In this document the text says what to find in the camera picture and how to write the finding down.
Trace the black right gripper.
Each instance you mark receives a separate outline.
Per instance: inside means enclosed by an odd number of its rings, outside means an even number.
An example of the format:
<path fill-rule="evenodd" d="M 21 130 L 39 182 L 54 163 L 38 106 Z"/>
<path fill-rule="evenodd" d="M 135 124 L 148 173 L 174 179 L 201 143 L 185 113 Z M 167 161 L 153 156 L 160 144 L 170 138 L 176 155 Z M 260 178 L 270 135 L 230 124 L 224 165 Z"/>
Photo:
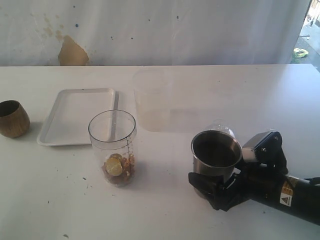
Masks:
<path fill-rule="evenodd" d="M 222 175 L 209 176 L 189 172 L 188 181 L 209 199 L 215 210 L 226 212 L 249 199 L 266 200 L 270 203 L 288 174 L 282 144 L 280 132 L 272 131 L 258 147 L 258 162 L 244 162 L 242 158 L 235 166 L 240 172 L 233 174 L 234 182 L 229 186 L 224 186 Z"/>

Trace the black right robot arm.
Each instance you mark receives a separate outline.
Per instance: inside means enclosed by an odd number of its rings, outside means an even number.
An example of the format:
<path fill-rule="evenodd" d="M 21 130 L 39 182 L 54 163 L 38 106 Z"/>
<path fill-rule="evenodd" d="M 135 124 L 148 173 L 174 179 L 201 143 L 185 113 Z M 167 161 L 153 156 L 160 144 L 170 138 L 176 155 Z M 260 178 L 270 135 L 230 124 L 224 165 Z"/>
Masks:
<path fill-rule="evenodd" d="M 215 210 L 253 200 L 308 222 L 320 222 L 320 180 L 289 175 L 278 131 L 240 145 L 231 135 L 205 130 L 191 141 L 189 183 Z"/>

